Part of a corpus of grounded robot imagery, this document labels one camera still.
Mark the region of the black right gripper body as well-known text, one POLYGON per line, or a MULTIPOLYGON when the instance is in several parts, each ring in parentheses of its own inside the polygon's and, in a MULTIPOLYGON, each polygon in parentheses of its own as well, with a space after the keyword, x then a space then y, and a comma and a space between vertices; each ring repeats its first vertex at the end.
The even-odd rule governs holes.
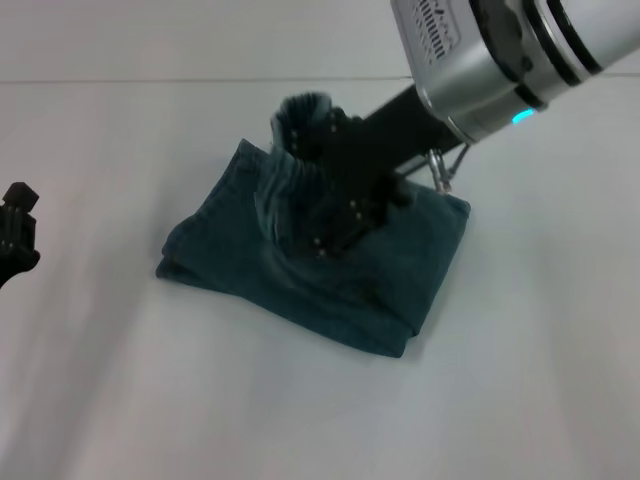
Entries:
POLYGON ((406 203, 396 170, 431 150, 446 153, 460 145, 411 85, 369 116, 338 125, 323 146, 320 163, 347 203, 367 221, 382 223, 390 204, 406 203))

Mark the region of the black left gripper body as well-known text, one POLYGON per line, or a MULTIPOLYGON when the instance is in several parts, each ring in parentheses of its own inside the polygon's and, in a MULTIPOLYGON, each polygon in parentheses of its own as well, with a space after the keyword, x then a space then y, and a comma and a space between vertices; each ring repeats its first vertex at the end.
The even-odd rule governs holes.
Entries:
POLYGON ((11 249, 1 249, 0 287, 22 273, 33 270, 39 263, 41 255, 31 250, 14 245, 11 249))

